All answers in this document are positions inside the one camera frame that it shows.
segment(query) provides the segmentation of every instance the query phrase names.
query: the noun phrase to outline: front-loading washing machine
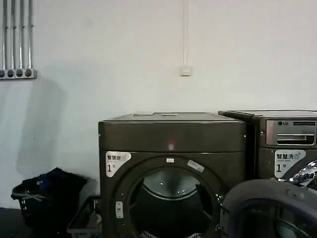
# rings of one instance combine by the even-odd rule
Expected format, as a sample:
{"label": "front-loading washing machine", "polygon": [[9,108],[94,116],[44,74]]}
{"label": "front-loading washing machine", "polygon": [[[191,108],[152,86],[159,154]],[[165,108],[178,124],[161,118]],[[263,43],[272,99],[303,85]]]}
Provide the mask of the front-loading washing machine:
{"label": "front-loading washing machine", "polygon": [[317,112],[220,111],[247,123],[248,178],[291,179],[317,160]]}
{"label": "front-loading washing machine", "polygon": [[274,180],[243,182],[245,132],[244,122],[210,113],[101,121],[103,238],[315,234],[315,193]]}

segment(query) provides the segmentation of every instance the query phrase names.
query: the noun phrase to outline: washing machine door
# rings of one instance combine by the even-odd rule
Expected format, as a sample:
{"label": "washing machine door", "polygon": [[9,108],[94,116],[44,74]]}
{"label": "washing machine door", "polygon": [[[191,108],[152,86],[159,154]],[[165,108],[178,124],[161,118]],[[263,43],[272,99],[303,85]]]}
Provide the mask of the washing machine door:
{"label": "washing machine door", "polygon": [[317,237],[317,186],[259,179],[226,195],[220,212],[222,238]]}
{"label": "washing machine door", "polygon": [[122,174],[108,214],[120,237],[218,238],[227,190],[211,169],[199,166],[184,156],[154,156]]}

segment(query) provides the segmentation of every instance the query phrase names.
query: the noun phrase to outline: laundry basket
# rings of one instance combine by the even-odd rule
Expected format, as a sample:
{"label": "laundry basket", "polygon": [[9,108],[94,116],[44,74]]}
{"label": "laundry basket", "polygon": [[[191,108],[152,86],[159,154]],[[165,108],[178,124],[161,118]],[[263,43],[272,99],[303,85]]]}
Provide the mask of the laundry basket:
{"label": "laundry basket", "polygon": [[102,231],[101,197],[90,196],[67,228],[72,238],[100,238]]}
{"label": "laundry basket", "polygon": [[78,207],[79,192],[85,178],[54,169],[24,180],[12,190],[18,200],[25,224],[35,229],[64,230]]}

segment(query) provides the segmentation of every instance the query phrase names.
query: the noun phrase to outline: floor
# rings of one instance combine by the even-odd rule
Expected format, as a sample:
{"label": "floor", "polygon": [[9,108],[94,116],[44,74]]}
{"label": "floor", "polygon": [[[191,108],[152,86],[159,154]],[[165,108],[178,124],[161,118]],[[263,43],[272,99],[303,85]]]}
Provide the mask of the floor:
{"label": "floor", "polygon": [[24,225],[19,209],[0,208],[1,238],[70,238],[69,234],[34,231]]}

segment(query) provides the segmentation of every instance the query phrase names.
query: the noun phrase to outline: number 1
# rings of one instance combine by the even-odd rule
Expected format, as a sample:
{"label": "number 1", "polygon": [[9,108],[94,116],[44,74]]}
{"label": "number 1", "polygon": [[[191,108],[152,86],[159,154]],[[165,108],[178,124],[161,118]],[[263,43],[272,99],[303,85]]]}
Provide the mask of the number 1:
{"label": "number 1", "polygon": [[282,172],[281,171],[281,165],[277,165],[277,172]]}

